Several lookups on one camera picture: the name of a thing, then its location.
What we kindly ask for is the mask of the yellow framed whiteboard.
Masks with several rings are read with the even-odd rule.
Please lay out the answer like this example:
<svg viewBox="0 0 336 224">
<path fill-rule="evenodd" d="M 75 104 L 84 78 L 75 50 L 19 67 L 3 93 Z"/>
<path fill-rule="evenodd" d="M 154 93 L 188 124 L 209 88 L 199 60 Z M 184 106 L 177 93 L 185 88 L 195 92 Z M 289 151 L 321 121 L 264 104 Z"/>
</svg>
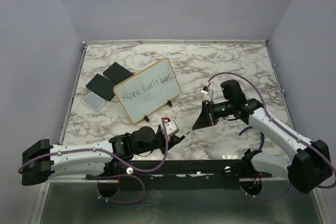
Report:
<svg viewBox="0 0 336 224">
<path fill-rule="evenodd" d="M 182 90 L 169 58 L 163 58 L 117 84 L 113 92 L 136 124 L 178 97 Z"/>
</svg>

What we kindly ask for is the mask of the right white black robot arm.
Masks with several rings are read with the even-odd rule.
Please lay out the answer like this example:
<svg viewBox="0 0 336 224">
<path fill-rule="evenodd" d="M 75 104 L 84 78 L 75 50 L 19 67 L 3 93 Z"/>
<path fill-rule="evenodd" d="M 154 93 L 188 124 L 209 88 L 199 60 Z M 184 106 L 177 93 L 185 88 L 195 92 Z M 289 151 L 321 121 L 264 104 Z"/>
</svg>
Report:
<svg viewBox="0 0 336 224">
<path fill-rule="evenodd" d="M 269 173 L 289 180 L 295 189 L 306 194 L 332 176 L 329 148 L 324 141 L 304 137 L 278 121 L 256 99 L 246 99 L 238 81 L 224 81 L 220 87 L 225 101 L 203 101 L 192 129 L 214 126 L 220 118 L 232 115 L 264 133 L 287 155 L 269 155 L 261 150 L 245 154 L 241 171 L 246 177 L 254 177 L 259 172 Z"/>
</svg>

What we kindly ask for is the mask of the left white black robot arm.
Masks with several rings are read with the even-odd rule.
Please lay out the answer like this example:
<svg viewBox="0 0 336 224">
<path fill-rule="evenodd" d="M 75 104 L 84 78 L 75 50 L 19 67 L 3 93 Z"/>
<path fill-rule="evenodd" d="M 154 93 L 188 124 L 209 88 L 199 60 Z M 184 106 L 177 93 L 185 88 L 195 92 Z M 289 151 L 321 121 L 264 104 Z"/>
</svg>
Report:
<svg viewBox="0 0 336 224">
<path fill-rule="evenodd" d="M 42 139 L 22 153 L 22 165 L 18 170 L 22 176 L 21 184 L 38 185 L 49 178 L 65 175 L 110 179 L 116 172 L 113 162 L 126 164 L 134 155 L 154 150 L 167 155 L 169 149 L 184 139 L 176 136 L 178 132 L 173 122 L 167 122 L 159 125 L 156 131 L 143 126 L 133 133 L 86 145 L 51 145 L 48 139 Z"/>
</svg>

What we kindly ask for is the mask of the grey white eraser block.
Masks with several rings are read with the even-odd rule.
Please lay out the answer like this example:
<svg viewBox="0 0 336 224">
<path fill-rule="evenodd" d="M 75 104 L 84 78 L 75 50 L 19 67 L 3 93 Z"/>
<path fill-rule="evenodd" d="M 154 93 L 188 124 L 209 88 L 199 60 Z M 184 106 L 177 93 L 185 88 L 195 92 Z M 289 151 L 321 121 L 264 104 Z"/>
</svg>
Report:
<svg viewBox="0 0 336 224">
<path fill-rule="evenodd" d="M 83 103 L 94 111 L 99 111 L 105 104 L 105 100 L 93 92 L 90 92 L 83 98 Z"/>
</svg>

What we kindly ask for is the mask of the black rectangular pad lower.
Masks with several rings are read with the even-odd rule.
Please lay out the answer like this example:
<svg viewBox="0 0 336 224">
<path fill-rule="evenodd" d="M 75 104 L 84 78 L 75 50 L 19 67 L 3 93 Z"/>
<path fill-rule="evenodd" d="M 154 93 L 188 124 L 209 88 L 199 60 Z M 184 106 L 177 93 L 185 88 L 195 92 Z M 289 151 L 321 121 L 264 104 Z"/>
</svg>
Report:
<svg viewBox="0 0 336 224">
<path fill-rule="evenodd" d="M 117 84 L 106 77 L 96 74 L 87 84 L 86 88 L 107 101 L 111 101 L 115 96 L 114 86 Z"/>
</svg>

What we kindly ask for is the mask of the black rectangular pad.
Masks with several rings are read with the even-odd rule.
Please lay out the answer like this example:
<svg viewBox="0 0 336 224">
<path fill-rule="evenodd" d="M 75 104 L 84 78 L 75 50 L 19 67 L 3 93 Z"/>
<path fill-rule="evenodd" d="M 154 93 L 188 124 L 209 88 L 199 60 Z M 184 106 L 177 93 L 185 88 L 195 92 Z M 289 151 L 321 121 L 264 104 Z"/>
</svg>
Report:
<svg viewBox="0 0 336 224">
<path fill-rule="evenodd" d="M 132 77 L 134 74 L 117 62 L 114 62 L 103 72 L 103 75 L 116 84 L 119 84 Z"/>
<path fill-rule="evenodd" d="M 115 96 L 114 86 L 117 84 L 106 77 L 96 74 L 87 84 L 86 88 L 107 101 L 111 101 Z"/>
</svg>

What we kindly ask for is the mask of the black rectangular pad upper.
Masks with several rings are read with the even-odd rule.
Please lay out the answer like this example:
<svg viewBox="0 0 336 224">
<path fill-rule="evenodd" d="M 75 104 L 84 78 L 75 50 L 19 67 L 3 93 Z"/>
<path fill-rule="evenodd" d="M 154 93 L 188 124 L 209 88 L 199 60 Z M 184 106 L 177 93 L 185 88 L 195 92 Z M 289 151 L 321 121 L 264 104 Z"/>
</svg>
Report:
<svg viewBox="0 0 336 224">
<path fill-rule="evenodd" d="M 103 72 L 103 75 L 116 84 L 119 84 L 132 77 L 134 74 L 117 62 L 114 62 Z"/>
</svg>

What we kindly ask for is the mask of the black mounting rail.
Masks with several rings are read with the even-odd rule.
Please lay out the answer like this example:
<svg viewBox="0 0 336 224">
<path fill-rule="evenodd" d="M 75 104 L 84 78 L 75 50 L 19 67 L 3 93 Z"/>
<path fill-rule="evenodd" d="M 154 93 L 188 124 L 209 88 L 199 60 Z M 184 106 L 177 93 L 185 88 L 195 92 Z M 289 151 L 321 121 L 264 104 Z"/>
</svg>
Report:
<svg viewBox="0 0 336 224">
<path fill-rule="evenodd" d="M 156 166 L 159 161 L 129 161 L 140 169 L 149 169 Z M 98 180 L 98 184 L 107 182 L 107 177 L 117 175 L 120 178 L 120 189 L 127 191 L 141 190 L 142 186 L 135 178 L 123 177 L 128 166 L 120 162 L 112 162 L 104 169 L 103 178 L 98 179 L 86 175 L 87 180 Z M 142 173 L 135 171 L 133 174 L 140 178 L 146 190 L 194 190 L 194 189 L 228 189 L 239 190 L 240 179 L 253 182 L 258 172 L 251 165 L 241 159 L 221 160 L 194 160 L 194 161 L 165 161 L 156 171 Z"/>
</svg>

